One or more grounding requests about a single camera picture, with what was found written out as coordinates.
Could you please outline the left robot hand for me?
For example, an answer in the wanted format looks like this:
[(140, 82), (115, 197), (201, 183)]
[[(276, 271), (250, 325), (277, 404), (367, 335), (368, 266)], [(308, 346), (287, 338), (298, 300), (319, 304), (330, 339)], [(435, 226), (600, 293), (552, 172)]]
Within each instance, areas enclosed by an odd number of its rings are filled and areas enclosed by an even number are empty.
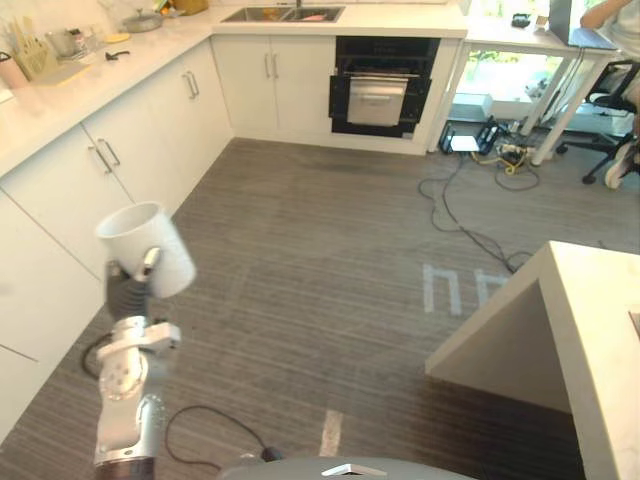
[(151, 279), (162, 256), (159, 247), (149, 248), (129, 274), (115, 259), (105, 266), (105, 303), (114, 322), (148, 316)]

